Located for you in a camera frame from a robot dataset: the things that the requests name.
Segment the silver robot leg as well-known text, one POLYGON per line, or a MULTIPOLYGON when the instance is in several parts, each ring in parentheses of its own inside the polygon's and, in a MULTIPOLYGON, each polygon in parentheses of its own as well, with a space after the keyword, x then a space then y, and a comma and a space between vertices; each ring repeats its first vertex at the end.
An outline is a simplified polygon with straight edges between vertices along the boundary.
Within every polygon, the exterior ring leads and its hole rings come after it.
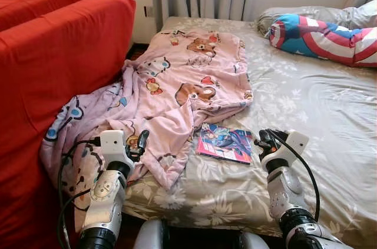
POLYGON ((238 235, 238 249, 271 249, 259 235, 242 232, 238 235))
POLYGON ((168 249, 169 228, 164 220, 146 220, 135 238, 133 249, 168 249))

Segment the silver right robot leg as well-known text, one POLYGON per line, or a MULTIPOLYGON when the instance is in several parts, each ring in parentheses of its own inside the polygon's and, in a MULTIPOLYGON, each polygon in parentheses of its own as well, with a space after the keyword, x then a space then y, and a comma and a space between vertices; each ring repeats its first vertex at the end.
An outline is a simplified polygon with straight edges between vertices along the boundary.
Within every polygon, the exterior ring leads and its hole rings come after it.
POLYGON ((242 232, 238 235, 238 249, 271 249, 259 235, 242 232))

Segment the red cushion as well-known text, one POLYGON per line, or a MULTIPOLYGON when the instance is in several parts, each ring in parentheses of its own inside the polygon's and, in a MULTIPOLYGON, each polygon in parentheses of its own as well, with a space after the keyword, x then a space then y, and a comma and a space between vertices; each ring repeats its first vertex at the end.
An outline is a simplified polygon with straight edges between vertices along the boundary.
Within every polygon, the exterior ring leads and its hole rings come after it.
POLYGON ((83 0, 0 32, 0 249, 58 247, 41 142, 73 96, 118 76, 134 14, 134 0, 83 0))
POLYGON ((0 0, 0 32, 82 0, 0 0))

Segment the grey floral bed sheet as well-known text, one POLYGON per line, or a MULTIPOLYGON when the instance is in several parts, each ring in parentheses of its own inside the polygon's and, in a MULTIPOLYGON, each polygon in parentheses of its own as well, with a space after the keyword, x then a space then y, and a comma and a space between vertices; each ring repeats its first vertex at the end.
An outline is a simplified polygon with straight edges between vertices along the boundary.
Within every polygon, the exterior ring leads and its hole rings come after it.
MULTIPOLYGON (((376 72, 289 54, 269 45, 251 21, 171 17, 163 29, 232 33, 245 42, 251 106, 224 127, 257 133, 295 130, 309 137, 303 157, 318 182, 320 224, 355 249, 377 249, 376 72)), ((173 227, 226 228, 280 235, 269 215, 267 173, 191 153, 172 189, 151 174, 127 187, 124 211, 173 227)))

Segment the red white blue bolster pillow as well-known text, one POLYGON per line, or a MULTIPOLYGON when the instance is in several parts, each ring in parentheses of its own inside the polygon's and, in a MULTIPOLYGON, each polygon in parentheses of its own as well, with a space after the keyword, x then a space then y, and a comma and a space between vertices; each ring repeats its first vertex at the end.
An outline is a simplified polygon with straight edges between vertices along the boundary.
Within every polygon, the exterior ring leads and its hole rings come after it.
POLYGON ((272 47, 291 54, 326 59, 355 68, 377 66, 377 28, 349 30, 302 15, 276 18, 266 38, 272 47))

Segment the silver left robot leg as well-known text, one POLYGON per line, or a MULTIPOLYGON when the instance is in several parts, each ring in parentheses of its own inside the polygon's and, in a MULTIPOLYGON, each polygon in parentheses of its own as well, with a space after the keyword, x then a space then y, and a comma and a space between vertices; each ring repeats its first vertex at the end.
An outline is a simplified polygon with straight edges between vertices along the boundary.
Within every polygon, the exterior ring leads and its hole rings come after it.
POLYGON ((168 249, 169 228, 164 220, 146 220, 135 238, 133 249, 168 249))

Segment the pink cartoon bear blanket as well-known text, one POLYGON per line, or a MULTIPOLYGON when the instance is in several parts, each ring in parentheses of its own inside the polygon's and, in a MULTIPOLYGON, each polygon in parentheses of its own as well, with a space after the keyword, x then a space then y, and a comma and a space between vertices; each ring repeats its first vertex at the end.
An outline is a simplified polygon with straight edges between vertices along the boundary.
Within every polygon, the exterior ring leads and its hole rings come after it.
POLYGON ((84 192, 106 166, 100 147, 87 141, 116 129, 135 146, 139 134, 149 131, 128 182, 150 174, 170 189, 185 169, 194 131, 252 103, 244 48, 243 40, 226 32, 164 31, 138 59, 125 62, 116 82, 73 96, 59 109, 40 157, 53 184, 76 197, 76 232, 90 203, 84 192))

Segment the colourful comic book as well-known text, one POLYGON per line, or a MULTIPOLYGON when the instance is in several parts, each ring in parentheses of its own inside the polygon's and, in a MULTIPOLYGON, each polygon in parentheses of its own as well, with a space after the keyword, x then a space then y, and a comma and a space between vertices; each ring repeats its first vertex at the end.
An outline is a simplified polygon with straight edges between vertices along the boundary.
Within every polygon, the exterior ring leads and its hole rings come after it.
POLYGON ((250 165, 253 139, 250 131, 203 123, 197 131, 196 153, 250 165))

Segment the scrunched grey floral pillow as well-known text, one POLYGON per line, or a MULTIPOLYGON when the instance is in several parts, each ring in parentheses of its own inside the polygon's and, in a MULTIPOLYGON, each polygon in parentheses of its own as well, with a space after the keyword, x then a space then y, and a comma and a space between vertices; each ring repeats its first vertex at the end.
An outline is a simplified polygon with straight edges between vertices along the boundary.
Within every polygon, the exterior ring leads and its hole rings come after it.
POLYGON ((347 30, 375 28, 377 26, 377 0, 367 2, 360 7, 343 9, 325 6, 269 8, 264 10, 256 19, 256 30, 266 36, 272 23, 285 14, 301 15, 319 21, 326 21, 344 26, 347 30))

